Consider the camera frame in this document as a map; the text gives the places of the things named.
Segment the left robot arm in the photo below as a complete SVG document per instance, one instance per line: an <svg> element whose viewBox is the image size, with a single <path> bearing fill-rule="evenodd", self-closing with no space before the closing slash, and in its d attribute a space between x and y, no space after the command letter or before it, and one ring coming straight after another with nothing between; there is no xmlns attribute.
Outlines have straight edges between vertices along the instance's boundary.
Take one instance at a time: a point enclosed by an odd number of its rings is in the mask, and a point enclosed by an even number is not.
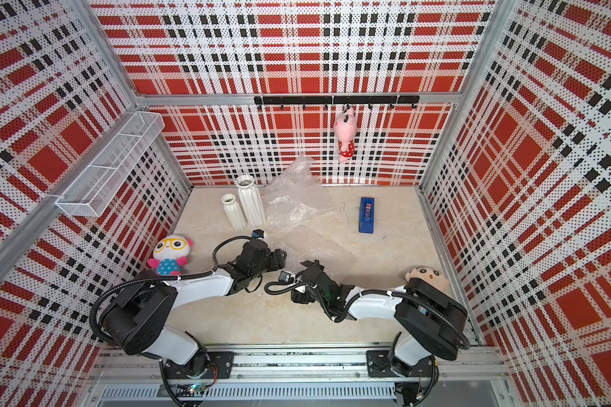
<svg viewBox="0 0 611 407"><path fill-rule="evenodd" d="M169 331L166 321L173 310L202 299L247 292L252 281L283 270L287 253L270 249L263 230L255 230L250 236L218 244L211 259L213 267L208 271L160 276L147 270L108 289L91 307L88 322L93 334L130 355L160 356L161 351L151 348Z"/></svg>

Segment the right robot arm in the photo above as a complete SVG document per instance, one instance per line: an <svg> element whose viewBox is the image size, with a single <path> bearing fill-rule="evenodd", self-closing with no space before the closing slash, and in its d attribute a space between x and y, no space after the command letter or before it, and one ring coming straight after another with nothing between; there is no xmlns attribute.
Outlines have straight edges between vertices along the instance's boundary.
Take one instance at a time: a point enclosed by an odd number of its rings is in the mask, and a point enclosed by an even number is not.
<svg viewBox="0 0 611 407"><path fill-rule="evenodd" d="M464 334L467 310L430 283L420 273L392 289L360 288L334 282L318 261L304 261L303 271L282 271L280 290L265 286L266 293L289 293L296 304L317 303L331 322L380 319L400 324L392 358L415 366L430 356L454 361L461 349L470 349Z"/></svg>

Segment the crumpled bubble wrap pile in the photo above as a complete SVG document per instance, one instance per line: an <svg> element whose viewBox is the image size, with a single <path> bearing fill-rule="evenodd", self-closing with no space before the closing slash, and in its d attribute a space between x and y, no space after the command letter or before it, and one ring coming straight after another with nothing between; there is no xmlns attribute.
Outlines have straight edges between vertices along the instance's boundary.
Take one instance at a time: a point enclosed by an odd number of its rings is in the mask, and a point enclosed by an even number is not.
<svg viewBox="0 0 611 407"><path fill-rule="evenodd" d="M270 225L293 227L333 211L332 198L311 173L313 163L314 159L303 154L263 188L264 210Z"/></svg>

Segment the short white ribbed vase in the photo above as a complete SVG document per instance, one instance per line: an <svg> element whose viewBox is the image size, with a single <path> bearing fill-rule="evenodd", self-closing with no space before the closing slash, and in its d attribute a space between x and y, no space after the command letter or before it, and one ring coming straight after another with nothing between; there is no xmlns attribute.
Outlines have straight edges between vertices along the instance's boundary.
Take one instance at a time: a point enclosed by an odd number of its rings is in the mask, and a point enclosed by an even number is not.
<svg viewBox="0 0 611 407"><path fill-rule="evenodd" d="M233 193L222 196L222 204L229 222L236 231L243 231L247 227L244 211Z"/></svg>

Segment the tall white ribbed vase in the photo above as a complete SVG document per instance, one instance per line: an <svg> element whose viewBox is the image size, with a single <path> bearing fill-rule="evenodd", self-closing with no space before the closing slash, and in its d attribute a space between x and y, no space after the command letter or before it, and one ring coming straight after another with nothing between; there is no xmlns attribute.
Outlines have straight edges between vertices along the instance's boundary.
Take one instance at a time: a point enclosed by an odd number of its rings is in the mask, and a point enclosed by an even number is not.
<svg viewBox="0 0 611 407"><path fill-rule="evenodd" d="M248 224L251 227L263 226L266 214L256 179L251 175L242 175L236 179L235 185L238 189L239 203Z"/></svg>

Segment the blue box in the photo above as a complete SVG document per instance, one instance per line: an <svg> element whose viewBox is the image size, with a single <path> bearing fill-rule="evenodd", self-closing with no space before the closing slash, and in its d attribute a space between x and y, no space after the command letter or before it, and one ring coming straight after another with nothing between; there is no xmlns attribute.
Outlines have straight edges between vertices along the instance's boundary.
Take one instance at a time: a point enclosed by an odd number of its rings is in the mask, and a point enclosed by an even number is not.
<svg viewBox="0 0 611 407"><path fill-rule="evenodd" d="M362 197L359 207L358 232L373 234L375 219L375 200L374 198Z"/></svg>

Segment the owl plush toy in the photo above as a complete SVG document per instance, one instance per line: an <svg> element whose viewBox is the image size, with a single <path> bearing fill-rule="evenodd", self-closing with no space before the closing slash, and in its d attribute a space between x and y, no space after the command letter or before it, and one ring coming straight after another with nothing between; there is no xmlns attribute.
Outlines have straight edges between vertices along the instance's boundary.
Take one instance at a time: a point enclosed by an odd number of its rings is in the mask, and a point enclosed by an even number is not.
<svg viewBox="0 0 611 407"><path fill-rule="evenodd" d="M188 264L193 242L186 237L172 234L154 246L149 267L159 276L180 276L183 266Z"/></svg>

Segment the doll head plush toy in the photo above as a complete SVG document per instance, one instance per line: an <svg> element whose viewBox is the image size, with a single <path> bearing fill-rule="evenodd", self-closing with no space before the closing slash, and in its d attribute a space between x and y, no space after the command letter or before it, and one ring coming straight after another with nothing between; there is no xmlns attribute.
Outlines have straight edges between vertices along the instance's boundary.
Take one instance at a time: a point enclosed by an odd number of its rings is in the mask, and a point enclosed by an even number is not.
<svg viewBox="0 0 611 407"><path fill-rule="evenodd" d="M448 294L450 282L434 268L419 266L411 269L405 276L406 287L419 293Z"/></svg>

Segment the pink hanging plush toy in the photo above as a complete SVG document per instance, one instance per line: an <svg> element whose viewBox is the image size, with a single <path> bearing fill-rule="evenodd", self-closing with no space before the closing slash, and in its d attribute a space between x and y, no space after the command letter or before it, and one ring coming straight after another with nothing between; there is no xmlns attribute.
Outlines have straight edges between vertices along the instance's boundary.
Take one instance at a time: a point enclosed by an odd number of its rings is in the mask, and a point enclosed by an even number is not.
<svg viewBox="0 0 611 407"><path fill-rule="evenodd" d="M350 160L356 152L357 118L353 108L337 116L334 122L334 134L339 145L339 162Z"/></svg>

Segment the clear wall shelf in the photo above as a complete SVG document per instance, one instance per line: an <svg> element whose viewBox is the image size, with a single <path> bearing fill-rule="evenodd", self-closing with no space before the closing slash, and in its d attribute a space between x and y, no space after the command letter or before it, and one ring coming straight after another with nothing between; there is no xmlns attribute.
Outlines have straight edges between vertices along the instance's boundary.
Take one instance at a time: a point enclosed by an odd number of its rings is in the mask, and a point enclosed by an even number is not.
<svg viewBox="0 0 611 407"><path fill-rule="evenodd" d="M106 144L57 198L56 206L68 216L103 215L163 128L164 120L158 113L126 114Z"/></svg>

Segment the metal base rail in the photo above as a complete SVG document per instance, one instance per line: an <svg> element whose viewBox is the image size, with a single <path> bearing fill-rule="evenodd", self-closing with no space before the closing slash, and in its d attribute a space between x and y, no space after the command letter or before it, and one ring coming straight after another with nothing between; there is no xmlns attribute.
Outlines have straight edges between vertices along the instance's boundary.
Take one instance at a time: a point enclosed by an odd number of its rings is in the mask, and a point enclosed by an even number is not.
<svg viewBox="0 0 611 407"><path fill-rule="evenodd" d="M517 406L500 354L475 346L456 361L421 361L399 376L386 343L211 346L211 366L188 376L166 362L105 351L82 406L209 405Z"/></svg>

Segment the black hook rail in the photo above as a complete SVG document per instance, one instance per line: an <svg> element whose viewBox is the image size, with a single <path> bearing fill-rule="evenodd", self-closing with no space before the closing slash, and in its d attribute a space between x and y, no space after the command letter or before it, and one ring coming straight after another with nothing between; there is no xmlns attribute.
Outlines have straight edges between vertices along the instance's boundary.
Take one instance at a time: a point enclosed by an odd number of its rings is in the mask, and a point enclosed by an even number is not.
<svg viewBox="0 0 611 407"><path fill-rule="evenodd" d="M255 105L352 105L352 104L386 104L386 105L415 105L421 101L421 97L417 94L402 95L402 94L353 94L353 95L323 95L323 96L256 96L253 98Z"/></svg>

